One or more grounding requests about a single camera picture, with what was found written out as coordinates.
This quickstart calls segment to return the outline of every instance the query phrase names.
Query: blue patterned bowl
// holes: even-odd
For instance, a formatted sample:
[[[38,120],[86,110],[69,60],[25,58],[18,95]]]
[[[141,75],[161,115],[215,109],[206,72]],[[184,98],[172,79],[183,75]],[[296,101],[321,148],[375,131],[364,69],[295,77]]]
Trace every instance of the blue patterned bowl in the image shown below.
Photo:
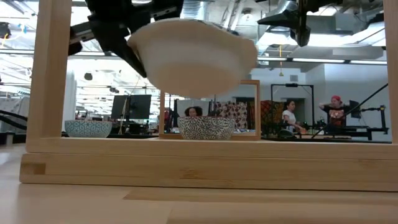
[[[184,139],[229,140],[235,130],[235,120],[210,116],[178,118],[178,127]]]
[[[73,138],[106,138],[111,130],[109,121],[65,121],[65,131]]]

